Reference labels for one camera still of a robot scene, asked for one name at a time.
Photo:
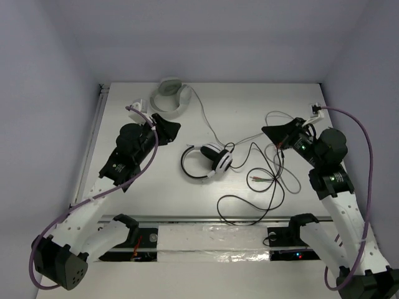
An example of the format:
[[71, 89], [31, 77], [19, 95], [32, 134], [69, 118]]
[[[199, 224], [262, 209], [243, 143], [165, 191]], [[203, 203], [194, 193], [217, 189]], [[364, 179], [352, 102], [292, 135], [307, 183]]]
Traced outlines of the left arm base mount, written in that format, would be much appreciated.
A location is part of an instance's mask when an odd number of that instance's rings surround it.
[[102, 262], [156, 262], [157, 261], [157, 227], [140, 227], [138, 221], [125, 214], [113, 218], [128, 228], [124, 242], [114, 246], [99, 257]]

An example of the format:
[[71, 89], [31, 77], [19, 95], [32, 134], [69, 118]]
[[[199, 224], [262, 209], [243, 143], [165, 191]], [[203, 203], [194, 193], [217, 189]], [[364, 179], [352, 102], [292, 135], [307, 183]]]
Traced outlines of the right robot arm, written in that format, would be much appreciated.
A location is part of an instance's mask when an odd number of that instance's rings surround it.
[[375, 236], [358, 207], [355, 189], [342, 167], [347, 154], [345, 135], [334, 128], [309, 136], [306, 122], [264, 126], [262, 132], [279, 150], [293, 149], [311, 166], [310, 184], [332, 218], [339, 239], [332, 240], [310, 213], [291, 217], [286, 236], [305, 243], [325, 263], [341, 298], [392, 298], [398, 291], [398, 270], [381, 254]]

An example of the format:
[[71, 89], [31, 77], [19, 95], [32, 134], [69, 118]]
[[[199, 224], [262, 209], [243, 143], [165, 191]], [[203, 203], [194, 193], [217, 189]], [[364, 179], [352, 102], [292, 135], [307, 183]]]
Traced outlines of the black and white headphones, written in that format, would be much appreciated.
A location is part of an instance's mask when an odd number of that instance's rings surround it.
[[[233, 149], [227, 149], [225, 146], [216, 143], [204, 143], [198, 145], [188, 145], [187, 149], [181, 154], [180, 167], [183, 173], [190, 179], [203, 181], [212, 178], [215, 175], [224, 174], [232, 165]], [[205, 175], [195, 176], [189, 173], [185, 168], [185, 160], [192, 152], [198, 152], [206, 160], [206, 166], [209, 172]]]

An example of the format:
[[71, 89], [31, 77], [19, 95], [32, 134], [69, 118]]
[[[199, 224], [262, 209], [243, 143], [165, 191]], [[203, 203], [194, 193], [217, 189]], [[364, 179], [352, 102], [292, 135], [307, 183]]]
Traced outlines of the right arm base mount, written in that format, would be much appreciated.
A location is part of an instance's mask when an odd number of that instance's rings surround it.
[[272, 262], [319, 260], [319, 256], [300, 239], [300, 228], [309, 223], [320, 222], [313, 214], [306, 213], [292, 216], [286, 227], [268, 228], [267, 236], [262, 243], [270, 249], [270, 260]]

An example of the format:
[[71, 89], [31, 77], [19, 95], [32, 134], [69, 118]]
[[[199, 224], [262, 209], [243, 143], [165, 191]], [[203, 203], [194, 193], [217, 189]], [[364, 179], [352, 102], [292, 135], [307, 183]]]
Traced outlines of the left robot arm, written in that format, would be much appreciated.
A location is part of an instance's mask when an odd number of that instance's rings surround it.
[[[142, 124], [121, 127], [116, 147], [99, 172], [99, 177], [82, 202], [52, 221], [32, 242], [29, 277], [41, 290], [74, 289], [87, 273], [89, 264], [116, 245], [133, 245], [139, 223], [118, 214], [103, 228], [98, 222], [115, 202], [111, 194], [126, 192], [149, 168], [159, 146], [173, 142], [181, 125], [154, 113], [138, 114]], [[142, 162], [148, 158], [148, 164]]]

